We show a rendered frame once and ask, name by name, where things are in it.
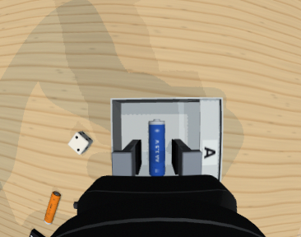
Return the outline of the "white die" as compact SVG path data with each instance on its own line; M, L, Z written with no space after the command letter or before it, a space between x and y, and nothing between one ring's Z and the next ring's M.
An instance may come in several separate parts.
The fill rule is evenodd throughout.
M93 142L84 132L76 132L68 145L78 154L86 152L90 144Z

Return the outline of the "blue aa battery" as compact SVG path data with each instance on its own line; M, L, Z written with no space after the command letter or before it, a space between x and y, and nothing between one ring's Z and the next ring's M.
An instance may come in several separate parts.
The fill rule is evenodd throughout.
M165 121L149 121L149 175L165 175Z

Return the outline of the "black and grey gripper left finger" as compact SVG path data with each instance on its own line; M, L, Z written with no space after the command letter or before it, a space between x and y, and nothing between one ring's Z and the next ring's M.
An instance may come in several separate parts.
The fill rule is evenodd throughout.
M139 175L141 168L141 139L132 139L122 151L113 151L111 157L112 175Z

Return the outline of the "white three-compartment bin rack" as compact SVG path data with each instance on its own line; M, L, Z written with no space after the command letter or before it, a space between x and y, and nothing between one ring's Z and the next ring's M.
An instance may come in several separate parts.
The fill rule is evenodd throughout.
M172 139L202 151L202 174L221 182L223 97L110 98L111 151L122 151L141 139L141 170L149 175L149 121L165 121L165 175L178 176L172 166Z

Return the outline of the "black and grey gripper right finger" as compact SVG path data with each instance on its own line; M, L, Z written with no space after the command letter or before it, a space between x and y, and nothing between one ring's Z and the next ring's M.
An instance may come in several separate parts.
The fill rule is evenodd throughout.
M172 166L175 174L199 175L202 167L202 152L191 150L181 139L172 139Z

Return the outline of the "orange battery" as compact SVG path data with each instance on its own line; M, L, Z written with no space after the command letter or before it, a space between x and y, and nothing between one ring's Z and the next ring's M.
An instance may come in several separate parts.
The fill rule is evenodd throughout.
M55 212L57 210L58 207L58 203L60 200L61 194L59 192L53 191L51 198L49 200L49 205L44 217L44 222L48 225L51 225L53 222L53 218L55 215Z

